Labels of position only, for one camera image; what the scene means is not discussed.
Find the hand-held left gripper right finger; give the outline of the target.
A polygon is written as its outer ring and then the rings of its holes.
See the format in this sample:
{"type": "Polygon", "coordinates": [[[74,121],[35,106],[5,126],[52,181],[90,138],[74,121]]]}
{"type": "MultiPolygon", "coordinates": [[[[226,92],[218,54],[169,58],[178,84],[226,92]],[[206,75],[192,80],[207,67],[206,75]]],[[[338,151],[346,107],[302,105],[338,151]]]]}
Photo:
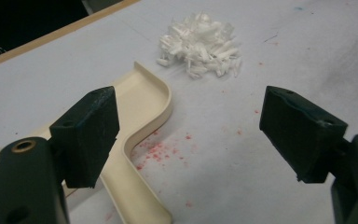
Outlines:
{"type": "Polygon", "coordinates": [[[336,224],[358,224],[358,134],[348,124],[294,91],[266,87],[259,129],[306,184],[328,175],[336,224]]]}

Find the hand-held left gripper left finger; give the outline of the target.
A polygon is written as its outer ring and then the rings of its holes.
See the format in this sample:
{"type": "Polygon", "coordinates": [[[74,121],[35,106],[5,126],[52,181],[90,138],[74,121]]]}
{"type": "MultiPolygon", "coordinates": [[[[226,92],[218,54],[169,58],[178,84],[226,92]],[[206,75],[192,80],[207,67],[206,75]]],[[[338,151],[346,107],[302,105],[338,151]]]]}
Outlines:
{"type": "Polygon", "coordinates": [[[69,224],[63,189],[93,188],[119,132],[115,88],[87,93],[49,127],[0,151],[0,224],[69,224]]]}

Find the cream plastic dustpan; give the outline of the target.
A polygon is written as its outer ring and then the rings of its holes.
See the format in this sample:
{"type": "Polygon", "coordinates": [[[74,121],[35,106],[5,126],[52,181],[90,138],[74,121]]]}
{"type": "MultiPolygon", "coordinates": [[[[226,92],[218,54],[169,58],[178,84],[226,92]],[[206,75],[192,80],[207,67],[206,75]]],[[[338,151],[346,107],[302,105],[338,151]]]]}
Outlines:
{"type": "MultiPolygon", "coordinates": [[[[132,164],[131,152],[168,119],[172,92],[139,63],[109,86],[115,88],[119,132],[96,185],[63,189],[69,224],[171,224],[171,213],[132,164]]],[[[48,139],[50,126],[20,139],[48,139]]]]}

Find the pile of white plastic scraps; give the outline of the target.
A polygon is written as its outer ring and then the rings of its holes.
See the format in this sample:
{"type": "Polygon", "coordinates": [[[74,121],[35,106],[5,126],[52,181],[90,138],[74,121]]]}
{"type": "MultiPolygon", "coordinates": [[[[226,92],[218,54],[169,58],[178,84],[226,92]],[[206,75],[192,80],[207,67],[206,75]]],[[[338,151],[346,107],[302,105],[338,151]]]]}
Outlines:
{"type": "Polygon", "coordinates": [[[167,34],[159,38],[157,63],[169,67],[183,62],[192,78],[201,78],[206,73],[223,77],[229,72],[236,77],[241,68],[241,54],[234,41],[234,30],[229,22],[213,21],[203,12],[172,21],[167,34]]]}

